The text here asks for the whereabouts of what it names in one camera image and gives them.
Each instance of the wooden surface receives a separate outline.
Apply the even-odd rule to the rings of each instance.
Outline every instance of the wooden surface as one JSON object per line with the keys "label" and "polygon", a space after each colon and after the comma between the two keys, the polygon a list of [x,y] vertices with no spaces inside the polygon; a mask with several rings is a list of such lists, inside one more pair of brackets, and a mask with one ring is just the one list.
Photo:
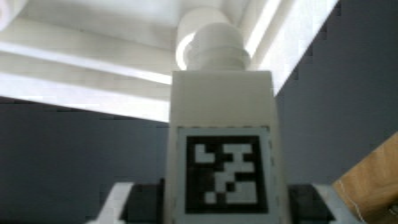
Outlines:
{"label": "wooden surface", "polygon": [[398,132],[331,186],[353,215],[358,217],[360,212],[365,223],[398,223],[387,211],[388,205],[398,202]]}

